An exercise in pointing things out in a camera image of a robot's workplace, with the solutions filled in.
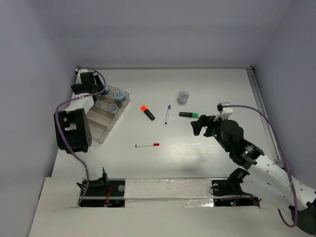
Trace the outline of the red-capped white marker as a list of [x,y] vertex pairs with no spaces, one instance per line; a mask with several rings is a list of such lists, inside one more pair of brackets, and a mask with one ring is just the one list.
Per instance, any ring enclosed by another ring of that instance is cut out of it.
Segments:
[[145,147],[156,147],[159,146],[159,143],[150,143],[150,144],[136,144],[136,148],[145,148]]

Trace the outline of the clear paper clip jar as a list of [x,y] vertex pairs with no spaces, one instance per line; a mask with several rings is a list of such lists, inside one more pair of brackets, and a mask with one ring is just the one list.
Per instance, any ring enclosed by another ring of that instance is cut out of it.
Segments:
[[117,104],[115,103],[111,103],[107,106],[107,111],[110,113],[110,114],[113,114],[113,115],[116,115],[117,112],[119,110],[119,107]]
[[186,104],[189,99],[189,93],[187,91],[180,91],[178,93],[177,101],[179,104]]

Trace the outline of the blue-lidded cleaning gel jar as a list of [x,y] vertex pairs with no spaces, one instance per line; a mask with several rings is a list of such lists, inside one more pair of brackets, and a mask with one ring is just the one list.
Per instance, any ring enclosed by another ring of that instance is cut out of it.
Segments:
[[106,85],[104,92],[102,93],[103,96],[107,95],[110,92],[109,86]]

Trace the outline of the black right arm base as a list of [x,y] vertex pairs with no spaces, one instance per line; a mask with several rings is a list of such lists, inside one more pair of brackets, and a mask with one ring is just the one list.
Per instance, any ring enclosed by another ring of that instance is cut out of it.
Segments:
[[259,206],[261,201],[251,194],[244,193],[228,179],[212,180],[209,192],[214,197],[216,207]]

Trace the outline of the clear three-bin organizer tray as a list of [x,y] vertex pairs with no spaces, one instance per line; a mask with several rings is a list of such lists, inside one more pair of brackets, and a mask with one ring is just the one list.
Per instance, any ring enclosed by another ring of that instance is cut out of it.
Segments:
[[[109,89],[110,92],[105,96],[99,96],[96,104],[86,114],[91,130],[92,140],[99,144],[104,143],[117,120],[121,117],[124,109],[126,109],[130,102],[128,92],[124,91],[126,93],[126,100],[123,103],[119,103],[114,100],[113,94],[120,89],[112,86],[109,86]],[[115,103],[119,107],[116,115],[110,114],[107,111],[107,106],[111,103]]]

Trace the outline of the metal rail on table edge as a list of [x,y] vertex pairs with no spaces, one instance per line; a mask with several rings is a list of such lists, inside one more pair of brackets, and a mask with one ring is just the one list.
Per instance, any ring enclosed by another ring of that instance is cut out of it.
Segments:
[[[249,82],[250,82],[250,85],[251,85],[251,88],[252,88],[252,91],[254,94],[257,109],[261,113],[263,113],[264,116],[267,118],[268,115],[266,113],[263,99],[262,99],[261,93],[259,91],[259,86],[258,86],[256,77],[255,77],[255,74],[254,74],[253,67],[252,66],[247,67],[246,72],[247,72],[248,79],[249,79]],[[267,140],[268,140],[269,148],[270,148],[270,151],[272,154],[272,159],[276,163],[276,165],[278,165],[280,168],[285,170],[284,165],[283,165],[283,160],[282,160],[282,154],[279,151],[279,145],[276,141],[274,132],[271,129],[267,120],[262,115],[260,115],[260,117],[261,117],[261,121],[262,121],[262,124],[264,127],[265,135],[266,135]]]

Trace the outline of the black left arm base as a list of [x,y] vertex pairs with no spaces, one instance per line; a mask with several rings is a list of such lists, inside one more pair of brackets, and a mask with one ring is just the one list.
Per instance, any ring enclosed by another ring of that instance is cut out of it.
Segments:
[[80,188],[80,207],[125,207],[125,179],[109,179],[103,168],[101,178],[90,180],[84,195],[86,184],[85,179],[82,183],[77,183]]

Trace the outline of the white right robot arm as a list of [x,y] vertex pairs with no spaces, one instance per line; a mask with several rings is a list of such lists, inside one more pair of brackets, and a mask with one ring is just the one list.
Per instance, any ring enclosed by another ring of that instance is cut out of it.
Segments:
[[244,138],[244,130],[230,119],[202,115],[192,121],[198,136],[213,137],[239,167],[229,175],[228,190],[252,194],[273,205],[303,232],[316,234],[316,191],[288,175],[259,147]]

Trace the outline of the green-capped black highlighter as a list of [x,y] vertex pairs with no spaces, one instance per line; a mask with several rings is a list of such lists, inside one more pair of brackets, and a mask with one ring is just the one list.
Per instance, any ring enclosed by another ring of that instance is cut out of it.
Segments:
[[198,113],[191,113],[191,112],[180,112],[179,113],[180,117],[185,117],[185,118],[198,118],[199,114]]

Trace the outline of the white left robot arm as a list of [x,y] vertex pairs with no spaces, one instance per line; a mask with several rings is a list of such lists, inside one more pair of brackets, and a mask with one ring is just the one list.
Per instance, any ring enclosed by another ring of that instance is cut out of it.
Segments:
[[87,113],[106,91],[107,83],[105,77],[92,68],[77,68],[75,74],[77,79],[71,86],[74,97],[57,105],[53,118],[57,146],[84,167],[85,184],[80,186],[87,189],[90,186],[88,164],[77,153],[87,153],[92,144]]

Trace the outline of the blue-capped white marker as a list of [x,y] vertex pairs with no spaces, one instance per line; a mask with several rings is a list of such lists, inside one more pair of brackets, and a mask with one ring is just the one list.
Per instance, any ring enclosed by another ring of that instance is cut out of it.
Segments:
[[171,105],[168,105],[166,116],[165,116],[165,120],[164,120],[164,124],[165,125],[168,124],[168,118],[169,118],[170,110],[171,110]]

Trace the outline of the orange-capped black highlighter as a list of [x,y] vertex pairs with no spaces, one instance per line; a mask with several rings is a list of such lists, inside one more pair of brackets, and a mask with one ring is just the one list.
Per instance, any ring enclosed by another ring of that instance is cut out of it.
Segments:
[[141,110],[151,121],[155,120],[155,116],[149,111],[149,109],[145,105],[141,107]]

